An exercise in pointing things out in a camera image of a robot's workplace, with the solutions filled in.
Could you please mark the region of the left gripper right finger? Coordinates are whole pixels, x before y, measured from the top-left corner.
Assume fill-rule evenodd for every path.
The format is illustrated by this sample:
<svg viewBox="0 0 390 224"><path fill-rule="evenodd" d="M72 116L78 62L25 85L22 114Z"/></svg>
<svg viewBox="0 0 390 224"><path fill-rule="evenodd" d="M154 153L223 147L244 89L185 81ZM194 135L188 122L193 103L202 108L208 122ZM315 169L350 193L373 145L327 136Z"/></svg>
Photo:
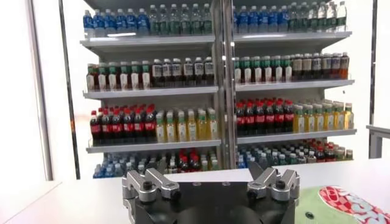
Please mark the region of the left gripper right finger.
<svg viewBox="0 0 390 224"><path fill-rule="evenodd" d="M281 174L272 167L264 170L252 161L248 162L248 169L253 178L247 184L250 200L265 198L267 194L275 201L297 200L300 197L300 176L295 170L287 169Z"/></svg>

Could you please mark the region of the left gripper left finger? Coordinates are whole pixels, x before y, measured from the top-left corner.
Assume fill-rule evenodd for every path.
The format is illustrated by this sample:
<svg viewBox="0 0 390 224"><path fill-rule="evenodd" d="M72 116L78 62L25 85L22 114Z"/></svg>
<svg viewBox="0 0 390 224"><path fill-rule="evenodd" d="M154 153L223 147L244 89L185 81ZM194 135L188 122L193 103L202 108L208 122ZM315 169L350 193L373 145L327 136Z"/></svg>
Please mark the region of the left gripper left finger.
<svg viewBox="0 0 390 224"><path fill-rule="evenodd" d="M122 197L125 200L138 197L142 203L151 203L156 200L157 192L171 201L181 197L179 183L167 179L155 168L147 169L144 176L131 170L122 177Z"/></svg>

